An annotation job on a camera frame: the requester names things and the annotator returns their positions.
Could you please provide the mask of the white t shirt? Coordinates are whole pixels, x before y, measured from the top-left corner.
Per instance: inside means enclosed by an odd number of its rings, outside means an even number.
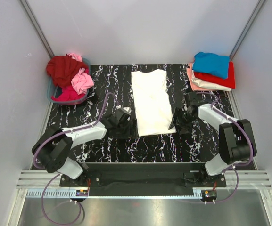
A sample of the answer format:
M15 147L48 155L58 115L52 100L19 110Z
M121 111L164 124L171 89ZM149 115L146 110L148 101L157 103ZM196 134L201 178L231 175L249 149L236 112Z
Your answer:
M166 71L135 71L131 73L131 80L139 136L175 133L175 127L170 128L173 114Z

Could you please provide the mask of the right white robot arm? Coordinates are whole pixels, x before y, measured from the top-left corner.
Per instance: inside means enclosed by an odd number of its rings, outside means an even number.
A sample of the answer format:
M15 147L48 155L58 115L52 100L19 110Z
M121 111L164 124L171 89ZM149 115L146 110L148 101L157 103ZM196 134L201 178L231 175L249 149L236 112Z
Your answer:
M207 175L223 174L235 166L249 165L256 156L255 139L248 120L238 120L217 109L214 104L175 108L169 128L179 134L192 131L193 122L201 119L218 131L219 153L205 163Z

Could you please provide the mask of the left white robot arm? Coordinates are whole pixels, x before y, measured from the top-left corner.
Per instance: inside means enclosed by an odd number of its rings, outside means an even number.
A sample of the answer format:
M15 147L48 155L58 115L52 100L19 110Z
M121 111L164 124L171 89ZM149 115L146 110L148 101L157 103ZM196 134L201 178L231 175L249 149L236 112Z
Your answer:
M105 137L131 139L137 136L137 119L131 117L129 107L120 107L115 113L86 125L50 127L33 146L32 154L48 173L58 172L71 179L78 179L85 168L69 157L72 148Z

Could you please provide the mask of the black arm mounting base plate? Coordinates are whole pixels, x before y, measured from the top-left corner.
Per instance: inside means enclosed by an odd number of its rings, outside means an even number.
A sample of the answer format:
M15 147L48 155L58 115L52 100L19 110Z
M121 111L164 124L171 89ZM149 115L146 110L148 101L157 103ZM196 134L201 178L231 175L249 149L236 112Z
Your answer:
M73 180L63 175L61 187L90 187L90 196L194 196L195 188L224 188L225 177L209 176L202 163L88 163Z

